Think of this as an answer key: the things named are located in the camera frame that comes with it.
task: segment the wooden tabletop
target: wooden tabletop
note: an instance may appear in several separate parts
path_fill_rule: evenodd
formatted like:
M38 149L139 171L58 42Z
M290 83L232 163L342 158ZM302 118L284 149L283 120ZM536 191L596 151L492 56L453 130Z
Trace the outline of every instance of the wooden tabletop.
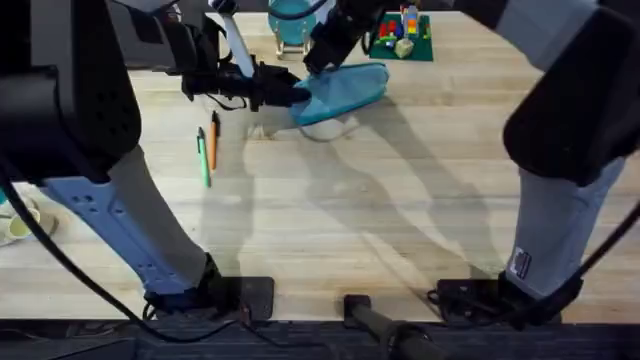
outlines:
M275 60L266 16L248 19L241 27L251 51L305 76L300 58ZM178 78L131 74L157 186L224 274L275 279L275 319L338 319L343 295L365 293L390 317L436 320L421 298L439 279L502 270L519 180L501 130L540 74L460 14L433 14L432 22L436 61L387 62L387 97L307 129L316 141L285 110L222 113L211 189L202 184L195 137L214 104L188 102ZM356 49L349 62L362 61ZM590 251L640 195L639 166L632 159L612 191ZM24 191L60 220L60 247L140 311L143 290L123 261L68 211ZM586 278L567 321L640 321L639 240L636 229ZM39 244L0 248L0 318L114 317L121 316Z

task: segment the label sticker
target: label sticker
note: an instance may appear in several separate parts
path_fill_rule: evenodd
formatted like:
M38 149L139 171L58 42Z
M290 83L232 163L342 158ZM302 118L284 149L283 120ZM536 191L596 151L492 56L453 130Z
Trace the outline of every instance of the label sticker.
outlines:
M517 277L524 280L529 272L529 265L531 265L531 255L517 247L511 266L509 266L509 270Z

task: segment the green pen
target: green pen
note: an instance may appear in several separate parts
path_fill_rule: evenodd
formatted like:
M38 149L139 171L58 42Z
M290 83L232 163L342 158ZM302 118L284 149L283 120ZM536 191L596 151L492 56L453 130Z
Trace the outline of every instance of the green pen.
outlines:
M207 143L204 137L204 130L201 127L198 128L198 154L200 155L200 170L202 170L202 178L204 185L208 188L211 187L211 176L209 174L209 161L207 159Z

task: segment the blue cloth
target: blue cloth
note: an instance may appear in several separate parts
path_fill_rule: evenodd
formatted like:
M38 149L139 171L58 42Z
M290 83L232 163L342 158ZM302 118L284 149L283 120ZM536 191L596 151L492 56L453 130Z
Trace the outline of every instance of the blue cloth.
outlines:
M311 99L294 104L289 113L299 126L331 119L380 100L387 91L389 71L382 63L342 66L302 80Z

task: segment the pen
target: pen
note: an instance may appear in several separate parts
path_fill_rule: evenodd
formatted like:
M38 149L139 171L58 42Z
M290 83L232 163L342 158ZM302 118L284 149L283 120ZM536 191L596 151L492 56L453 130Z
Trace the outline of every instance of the pen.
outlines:
M211 117L211 138L209 144L209 168L213 171L218 166L218 138L220 137L220 117L216 111Z
M200 155L200 169L202 171L202 178L206 187L211 187L211 177L209 175L209 167L207 161L207 144L205 142L204 130L198 128L198 154Z

